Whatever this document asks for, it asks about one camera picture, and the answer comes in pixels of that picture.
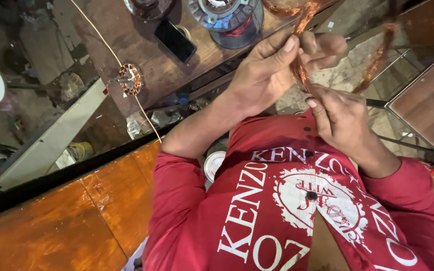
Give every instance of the fingernail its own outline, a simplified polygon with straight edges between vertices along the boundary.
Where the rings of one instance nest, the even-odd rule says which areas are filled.
[[[289,39],[286,41],[286,44],[284,45],[284,51],[291,52],[294,45],[296,45],[297,37],[294,35],[291,35]]]
[[[310,108],[315,108],[317,106],[317,103],[314,100],[309,99],[306,102]]]

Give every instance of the shirt sleeve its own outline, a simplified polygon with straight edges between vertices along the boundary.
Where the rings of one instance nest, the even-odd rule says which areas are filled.
[[[390,213],[406,237],[407,244],[434,270],[434,192],[425,166],[400,157],[401,167],[393,175],[374,179],[360,176],[366,191]]]
[[[205,176],[196,159],[161,152],[153,177],[153,214],[143,264],[146,270],[170,270],[181,225],[206,197]]]

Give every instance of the wooden workbench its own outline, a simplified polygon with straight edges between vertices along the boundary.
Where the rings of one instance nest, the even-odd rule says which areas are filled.
[[[325,21],[342,2],[344,0],[329,0],[328,4],[321,9],[321,14],[315,16],[319,20],[311,21],[310,26]],[[138,98],[144,108],[148,108],[192,80],[205,76],[216,66],[249,50],[249,47],[239,50],[218,47],[211,40],[209,32],[191,16],[186,0],[177,0],[168,18],[174,24],[187,28],[190,39],[197,46],[197,52],[187,65],[178,61],[154,37],[153,33],[158,22],[144,23],[132,16],[123,0],[90,0],[81,8],[105,37],[122,64],[138,64],[142,69],[146,89],[138,95]],[[264,9],[262,36],[268,37],[295,20],[295,17],[278,19]],[[73,18],[73,24],[104,82],[108,78],[115,77],[119,70],[117,61],[96,31],[80,15]],[[108,90],[125,118],[139,111],[136,100],[133,97],[124,97],[117,83],[110,84]]]

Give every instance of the white cable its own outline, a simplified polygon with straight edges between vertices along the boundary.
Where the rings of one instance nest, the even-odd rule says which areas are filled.
[[[117,55],[115,54],[115,52],[113,52],[112,48],[110,47],[110,45],[108,45],[108,43],[106,42],[106,40],[103,38],[103,36],[100,34],[100,32],[98,31],[98,29],[95,27],[95,25],[92,23],[92,21],[90,21],[90,19],[88,19],[88,17],[85,15],[85,13],[83,13],[83,11],[80,9],[80,7],[75,3],[74,0],[70,0],[71,2],[73,2],[73,4],[75,5],[75,7],[80,11],[81,15],[83,15],[83,17],[90,23],[90,25],[95,29],[95,31],[98,33],[98,35],[100,36],[101,40],[103,40],[103,42],[105,43],[105,45],[108,47],[108,49],[110,49],[110,52],[113,54],[113,56],[115,57],[115,59],[118,61],[118,65],[120,65],[120,67],[122,66],[122,63],[120,62],[120,59],[118,59]],[[143,115],[145,116],[145,118],[148,120],[148,123],[150,123],[150,126],[152,126],[153,131],[157,134],[158,137],[158,141],[160,141],[161,143],[161,139],[160,136],[157,132],[157,130],[155,129],[155,127],[153,126],[152,122],[148,119],[147,114],[145,114],[145,111],[143,110],[143,107],[140,104],[140,101],[138,100],[138,98],[135,95],[135,99],[138,102],[138,105],[140,106],[140,109],[143,112]]]

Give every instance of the red wire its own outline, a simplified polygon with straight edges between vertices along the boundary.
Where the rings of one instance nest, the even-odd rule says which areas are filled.
[[[240,35],[242,35],[242,33],[244,33],[249,28],[251,21],[252,21],[252,15],[249,16],[249,18],[247,19],[247,21],[245,21],[243,24],[241,24],[240,26],[238,26],[234,30],[231,30],[229,32],[224,32],[222,34],[224,36],[227,36],[227,37],[230,37],[230,38],[237,38]]]

